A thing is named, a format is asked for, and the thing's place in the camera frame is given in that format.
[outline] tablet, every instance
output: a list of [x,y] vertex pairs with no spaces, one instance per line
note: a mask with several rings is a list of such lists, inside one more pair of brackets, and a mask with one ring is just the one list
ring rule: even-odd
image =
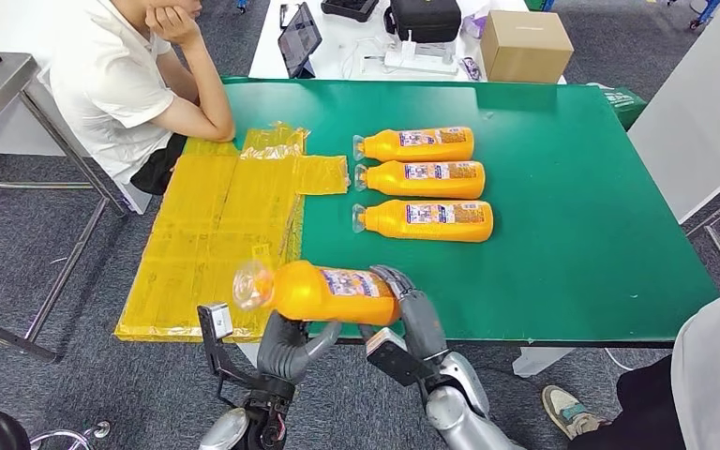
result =
[[316,28],[308,4],[303,3],[277,38],[289,78],[299,78],[302,75],[308,58],[321,43],[322,34]]

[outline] gray carpet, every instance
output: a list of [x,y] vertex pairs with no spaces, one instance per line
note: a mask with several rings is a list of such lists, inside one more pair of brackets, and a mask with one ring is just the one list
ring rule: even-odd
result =
[[[206,3],[200,22],[223,74],[248,73],[267,4],[252,3],[240,16],[231,2]],[[666,8],[633,0],[559,0],[555,10],[576,45],[567,71],[571,83],[626,85],[650,98],[694,40],[685,30],[694,13],[682,2]],[[0,179],[27,174],[80,178],[61,158],[0,156]],[[96,200],[92,192],[0,190],[0,324],[25,330],[60,267],[53,261],[67,255]],[[0,346],[0,409],[30,432],[85,428],[107,418],[114,432],[98,449],[193,449],[224,411],[214,399],[202,345],[126,343],[112,336],[157,208],[154,202],[147,215],[126,219],[109,212],[97,226],[39,340],[62,352],[60,363],[42,364]],[[712,244],[705,236],[693,244],[720,289]],[[566,446],[540,406],[539,389],[547,383],[565,386],[606,417],[619,410],[614,386],[622,371],[602,350],[577,350],[521,380],[511,374],[515,348],[456,348],[478,370],[499,425],[528,448]],[[614,352],[636,367],[667,353]],[[236,349],[232,354],[240,357]],[[416,393],[365,364],[359,346],[335,347],[311,368],[288,425],[291,449],[442,448]]]

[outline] yellow packaging bag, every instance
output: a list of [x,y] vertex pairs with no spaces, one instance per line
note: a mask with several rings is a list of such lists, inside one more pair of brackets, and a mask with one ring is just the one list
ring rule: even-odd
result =
[[306,157],[301,128],[251,129],[231,143],[189,139],[158,211],[115,334],[199,341],[197,306],[227,303],[233,342],[257,342],[268,310],[233,305],[233,273],[259,252],[273,267],[299,258],[300,193],[346,192],[345,157]]

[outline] sneaker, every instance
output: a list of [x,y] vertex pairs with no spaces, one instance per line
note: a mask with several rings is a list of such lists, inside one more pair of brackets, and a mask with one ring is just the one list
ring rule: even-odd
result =
[[583,403],[558,386],[546,386],[542,390],[542,406],[550,420],[571,440],[608,423],[588,412]]

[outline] orange juice bottle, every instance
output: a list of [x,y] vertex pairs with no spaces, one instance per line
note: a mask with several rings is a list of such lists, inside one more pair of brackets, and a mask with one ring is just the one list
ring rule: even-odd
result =
[[364,138],[354,136],[354,159],[379,161],[464,161],[473,155],[473,132],[468,127],[386,129]]
[[354,168],[354,188],[387,195],[478,199],[485,184],[484,166],[476,161],[398,162]]
[[274,308],[295,321],[387,326],[399,314],[396,297],[377,275],[304,260],[276,271],[259,260],[249,261],[233,277],[233,301],[241,309]]
[[352,210],[356,233],[371,230],[387,237],[483,242],[492,233],[492,208],[479,201],[390,200]]

